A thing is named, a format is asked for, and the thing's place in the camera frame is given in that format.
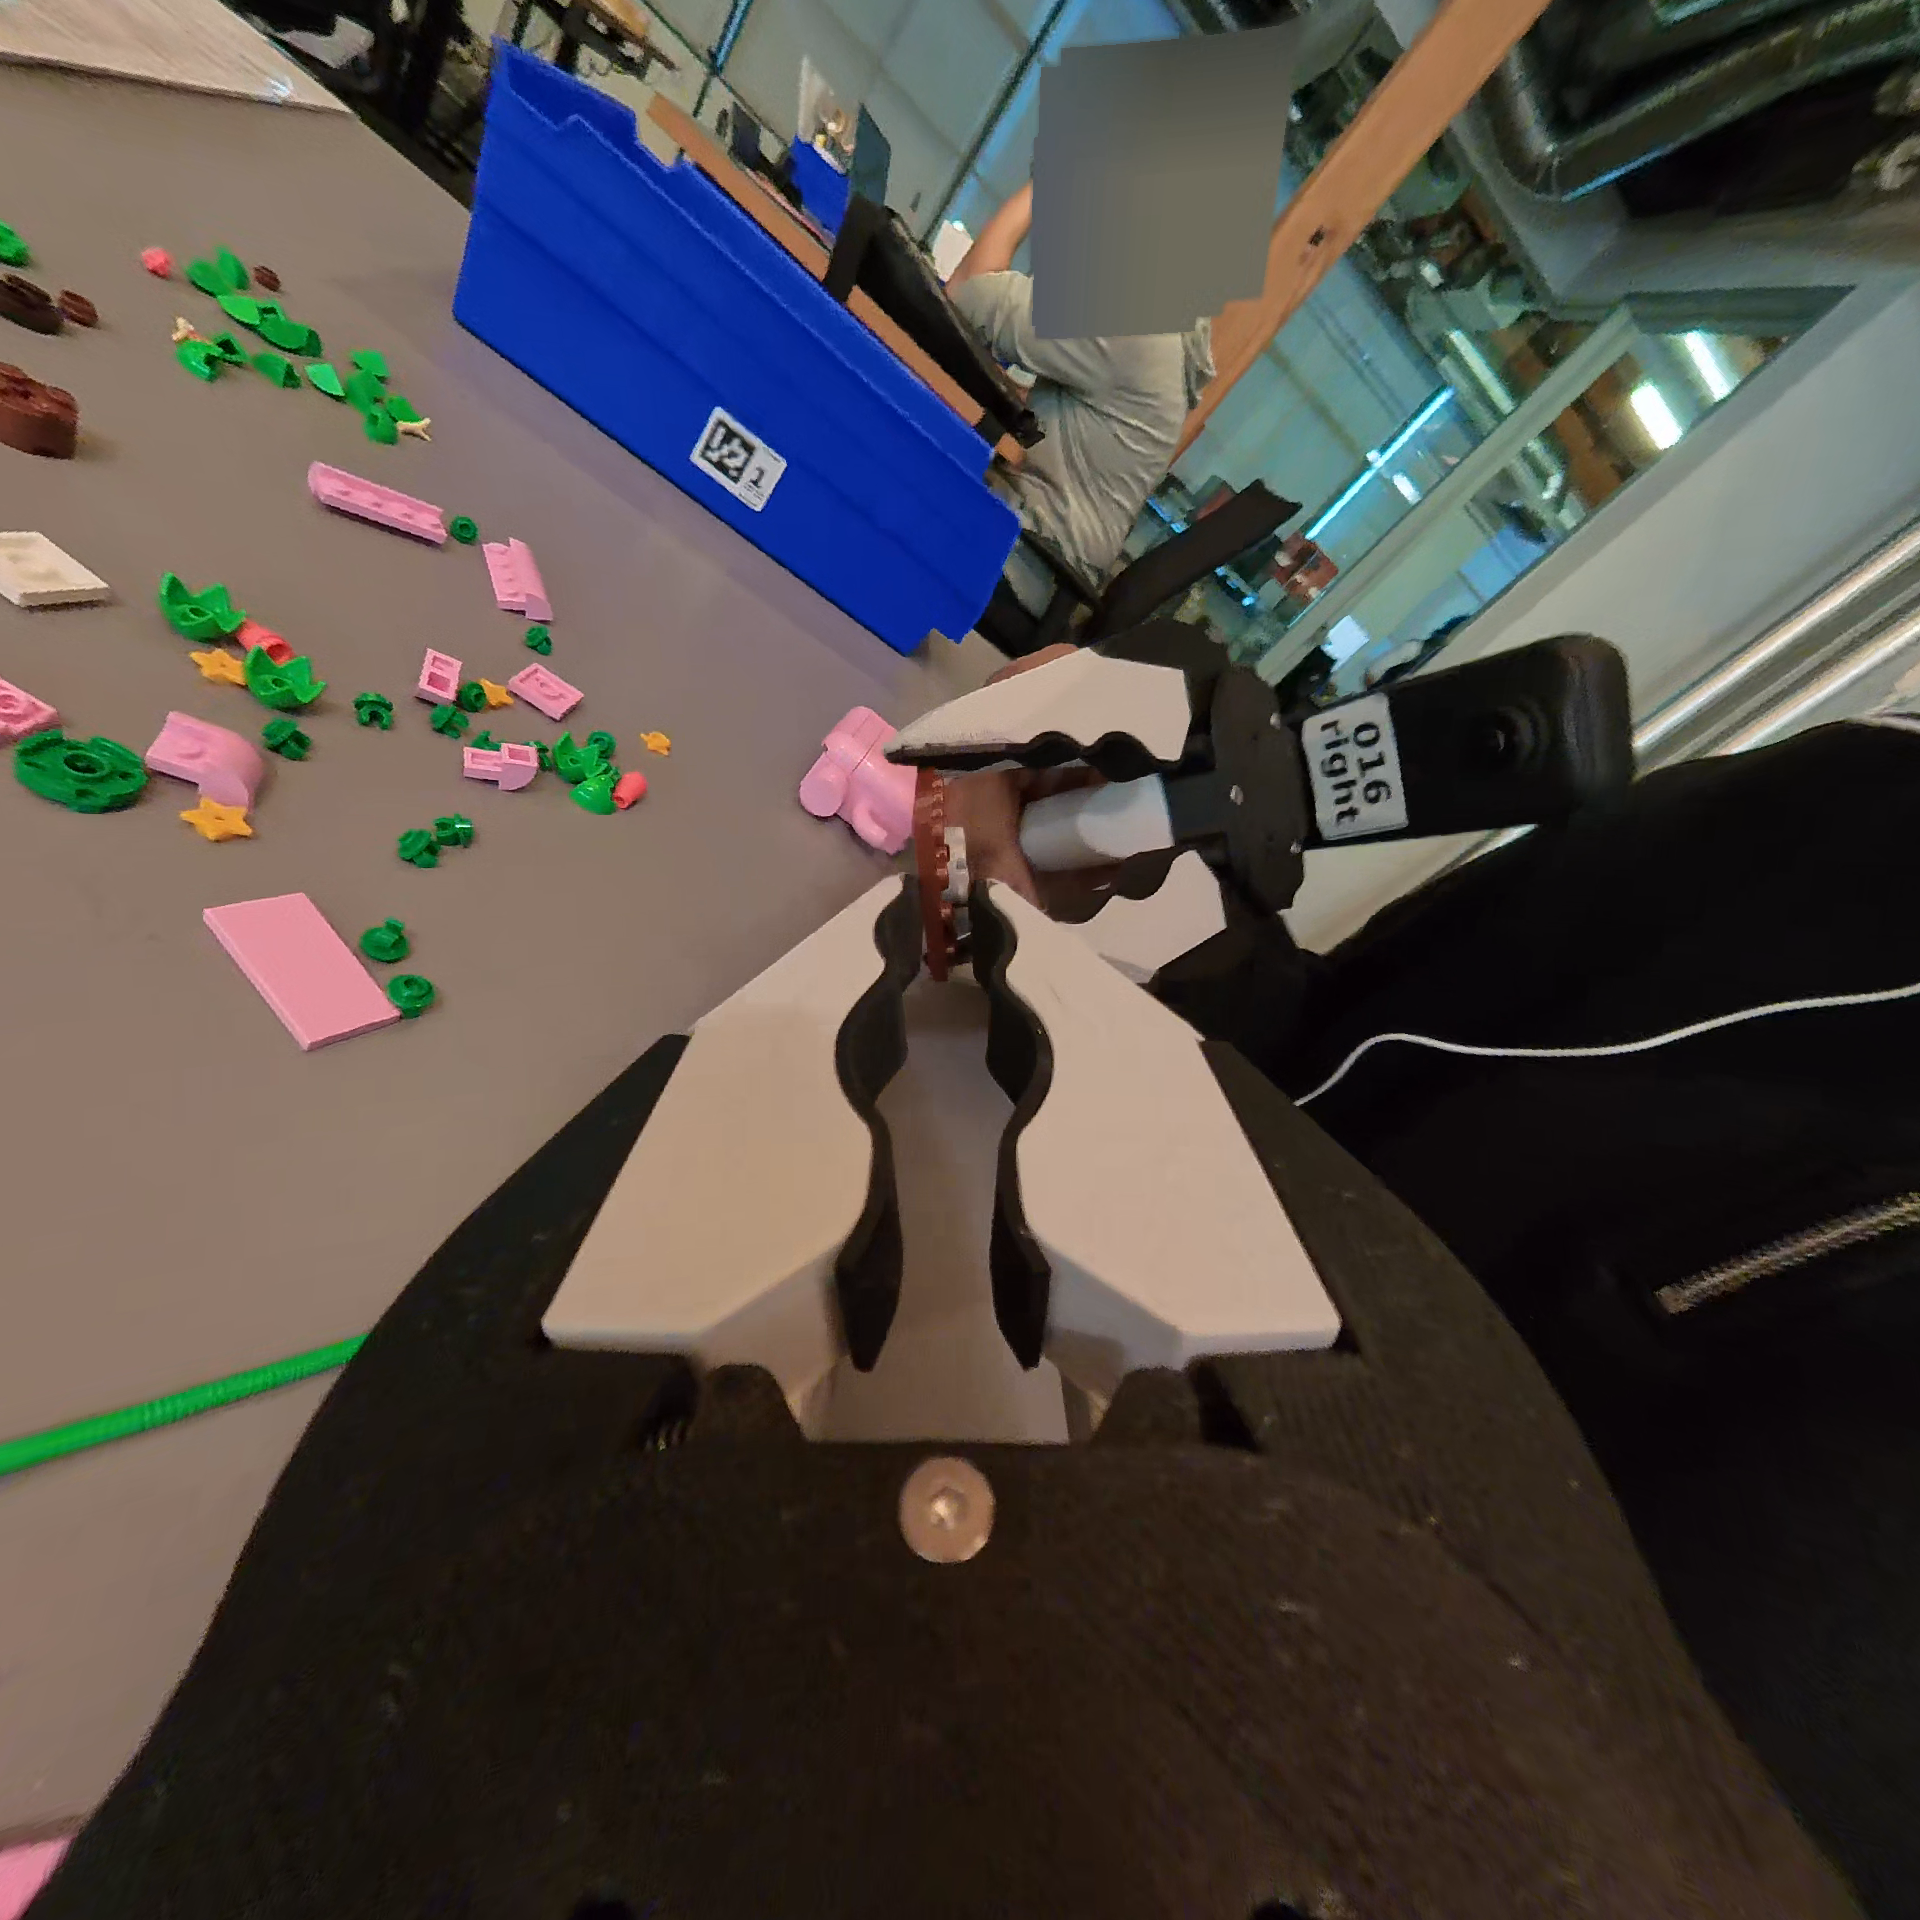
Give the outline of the white square plate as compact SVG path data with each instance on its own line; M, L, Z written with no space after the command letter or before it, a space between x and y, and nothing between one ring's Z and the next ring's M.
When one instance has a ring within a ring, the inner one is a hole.
M4 601L17 611L75 611L113 601L113 587L44 534L4 534Z

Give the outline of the green flexible bar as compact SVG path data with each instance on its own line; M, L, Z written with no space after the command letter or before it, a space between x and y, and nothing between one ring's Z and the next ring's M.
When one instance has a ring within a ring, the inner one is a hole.
M4 1439L4 1480L51 1467L64 1459L112 1449L156 1430L207 1419L235 1405L261 1402L289 1388L300 1388L303 1381L333 1378L363 1351L366 1338L366 1334L356 1334L324 1347L278 1357L268 1364L180 1388L171 1395Z

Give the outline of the blue plastic bin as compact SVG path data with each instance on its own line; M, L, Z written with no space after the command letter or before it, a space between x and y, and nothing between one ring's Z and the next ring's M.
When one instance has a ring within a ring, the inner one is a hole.
M1002 585L987 438L634 107L505 41L451 311L893 652Z

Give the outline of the person's black clothing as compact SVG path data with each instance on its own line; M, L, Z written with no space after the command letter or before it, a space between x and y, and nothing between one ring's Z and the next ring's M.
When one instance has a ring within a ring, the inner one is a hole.
M1918 1915L1918 1016L1303 1107L1507 1310L1727 1720Z

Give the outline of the brown square studded plate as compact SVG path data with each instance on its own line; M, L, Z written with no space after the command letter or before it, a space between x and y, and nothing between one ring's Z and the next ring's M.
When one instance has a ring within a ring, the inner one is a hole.
M930 979L948 981L968 938L965 920L968 904L953 910L943 900L943 882L937 879L937 850L940 833L944 826L960 826L960 813L951 802L951 781L930 767L917 770L914 789L914 873L920 884L923 931L926 931L926 967Z

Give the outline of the brown round brick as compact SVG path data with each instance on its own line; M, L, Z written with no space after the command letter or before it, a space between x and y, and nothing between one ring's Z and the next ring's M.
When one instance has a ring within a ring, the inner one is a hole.
M4 363L0 404L0 438L5 448L56 462L76 456L82 414L75 394L25 375L21 367Z

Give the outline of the pink square brick base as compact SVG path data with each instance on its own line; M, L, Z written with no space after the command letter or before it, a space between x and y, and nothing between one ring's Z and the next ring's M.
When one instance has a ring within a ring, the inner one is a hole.
M920 771L886 755L893 737L893 723L876 710L851 707L799 781L799 805L815 819L839 819L868 849L887 856L896 856L914 836L920 791Z

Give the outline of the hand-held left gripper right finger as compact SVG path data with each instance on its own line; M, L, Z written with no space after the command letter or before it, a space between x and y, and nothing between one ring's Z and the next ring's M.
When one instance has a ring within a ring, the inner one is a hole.
M972 903L995 1152L989 1284L1067 1378L1321 1354L1338 1310L1206 1042L1004 882Z

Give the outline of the green round studded plate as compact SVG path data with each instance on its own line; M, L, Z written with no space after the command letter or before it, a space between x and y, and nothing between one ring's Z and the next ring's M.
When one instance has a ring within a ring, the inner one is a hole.
M143 755L105 734L68 737L44 728L15 747L15 781L31 798L82 816L132 809L149 778Z

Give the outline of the pink curved brick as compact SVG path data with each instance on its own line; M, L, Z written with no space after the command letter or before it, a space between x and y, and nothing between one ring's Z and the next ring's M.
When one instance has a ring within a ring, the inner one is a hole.
M184 781L202 799L251 812L258 802L268 762L244 734L207 723L184 710L171 710L144 750L150 774Z

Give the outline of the person's right forearm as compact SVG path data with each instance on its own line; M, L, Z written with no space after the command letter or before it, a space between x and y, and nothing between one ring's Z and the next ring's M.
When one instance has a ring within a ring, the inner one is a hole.
M1918 1012L1918 703L1640 781L1327 954L1231 923L1150 981L1297 1104L1405 1060L1599 1066Z

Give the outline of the person's right hand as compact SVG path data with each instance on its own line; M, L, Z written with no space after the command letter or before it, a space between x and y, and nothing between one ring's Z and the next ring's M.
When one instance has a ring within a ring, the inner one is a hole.
M1065 925L1086 925L1109 900L1106 872L1039 873L1022 850L1025 813L1056 794L1102 789L1106 781L1083 762L1050 771L995 767L987 771L944 774L948 828L968 840L972 882L1004 882L1022 900Z

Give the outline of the black office chair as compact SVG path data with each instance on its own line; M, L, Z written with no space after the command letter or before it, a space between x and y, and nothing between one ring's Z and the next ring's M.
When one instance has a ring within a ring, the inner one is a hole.
M1265 483L1221 492L1182 531L1123 565L1094 601L1082 638L1086 643L1123 635L1182 598L1194 585L1231 565L1248 547L1280 534L1303 503Z

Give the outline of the wooden post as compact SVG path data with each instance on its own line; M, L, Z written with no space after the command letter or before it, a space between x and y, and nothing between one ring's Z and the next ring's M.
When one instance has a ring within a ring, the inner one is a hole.
M1214 321L1214 381L1182 422L1178 456L1544 12L1545 2L1439 2L1280 209L1260 294L1231 302Z

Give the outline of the pink flat rectangular tile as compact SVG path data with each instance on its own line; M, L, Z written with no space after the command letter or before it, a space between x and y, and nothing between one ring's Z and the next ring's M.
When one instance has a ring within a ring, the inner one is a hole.
M303 1053L400 1022L307 894L207 904L202 923Z

